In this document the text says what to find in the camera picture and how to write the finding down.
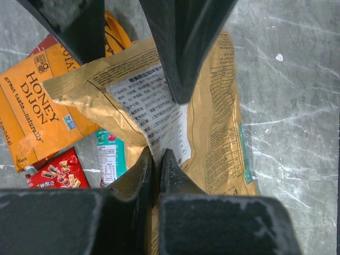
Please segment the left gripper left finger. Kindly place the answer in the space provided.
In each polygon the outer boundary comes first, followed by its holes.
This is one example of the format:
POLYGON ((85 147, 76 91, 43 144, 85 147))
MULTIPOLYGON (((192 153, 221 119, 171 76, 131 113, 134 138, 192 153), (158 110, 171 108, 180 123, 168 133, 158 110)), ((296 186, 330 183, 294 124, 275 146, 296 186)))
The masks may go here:
POLYGON ((1 254, 150 254, 152 156, 101 189, 2 189, 1 254))

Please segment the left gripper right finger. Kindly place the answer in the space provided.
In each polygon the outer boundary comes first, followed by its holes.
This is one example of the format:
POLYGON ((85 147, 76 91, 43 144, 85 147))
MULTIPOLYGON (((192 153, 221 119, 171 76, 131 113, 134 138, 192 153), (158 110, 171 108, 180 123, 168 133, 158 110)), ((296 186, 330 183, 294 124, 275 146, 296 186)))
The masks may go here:
POLYGON ((277 199, 207 194, 170 149, 160 187, 160 254, 301 254, 290 216, 277 199))

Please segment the gold chips bag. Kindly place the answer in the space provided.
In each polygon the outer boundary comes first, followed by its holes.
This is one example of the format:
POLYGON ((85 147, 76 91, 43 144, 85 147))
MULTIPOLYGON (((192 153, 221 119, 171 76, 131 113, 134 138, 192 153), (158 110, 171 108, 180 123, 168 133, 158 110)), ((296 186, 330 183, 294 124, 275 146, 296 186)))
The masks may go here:
POLYGON ((126 172, 109 187, 99 242, 107 254, 155 254, 162 167, 178 166, 209 194, 257 194, 244 163, 234 47, 222 30, 203 62, 193 95, 176 103, 154 40, 43 83, 51 99, 74 106, 124 142, 126 172))

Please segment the red nut mix snack bag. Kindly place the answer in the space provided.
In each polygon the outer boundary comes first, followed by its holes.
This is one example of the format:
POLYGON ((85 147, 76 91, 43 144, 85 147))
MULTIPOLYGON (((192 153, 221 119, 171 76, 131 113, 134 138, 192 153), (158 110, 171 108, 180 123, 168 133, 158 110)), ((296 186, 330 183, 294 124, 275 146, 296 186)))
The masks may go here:
POLYGON ((90 185, 74 147, 53 158, 33 176, 27 179, 28 188, 89 188, 90 185))

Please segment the teal snack bag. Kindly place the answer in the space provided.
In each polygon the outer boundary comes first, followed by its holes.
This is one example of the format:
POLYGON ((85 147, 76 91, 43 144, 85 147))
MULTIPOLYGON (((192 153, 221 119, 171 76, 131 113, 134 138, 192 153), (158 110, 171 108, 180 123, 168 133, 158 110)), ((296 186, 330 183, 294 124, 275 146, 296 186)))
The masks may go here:
POLYGON ((105 187, 127 171, 124 142, 105 129, 100 129, 95 134, 101 173, 100 186, 105 187))

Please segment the orange Kettle chips bag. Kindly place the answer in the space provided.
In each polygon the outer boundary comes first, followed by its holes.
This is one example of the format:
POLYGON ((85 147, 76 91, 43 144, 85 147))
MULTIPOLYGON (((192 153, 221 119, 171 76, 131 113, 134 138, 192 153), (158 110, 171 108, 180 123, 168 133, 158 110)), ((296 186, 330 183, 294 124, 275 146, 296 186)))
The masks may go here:
POLYGON ((77 108, 53 102, 42 85, 79 66, 56 43, 1 74, 1 131, 17 172, 99 129, 77 108))

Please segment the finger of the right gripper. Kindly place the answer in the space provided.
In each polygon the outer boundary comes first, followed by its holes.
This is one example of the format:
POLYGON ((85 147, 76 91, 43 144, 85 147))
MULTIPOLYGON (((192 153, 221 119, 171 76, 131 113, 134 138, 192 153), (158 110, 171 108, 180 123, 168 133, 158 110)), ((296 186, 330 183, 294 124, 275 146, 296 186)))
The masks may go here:
POLYGON ((19 3, 80 65, 105 57, 104 1, 21 0, 19 3))
POLYGON ((236 1, 140 1, 169 89, 178 104, 193 94, 202 64, 236 1))

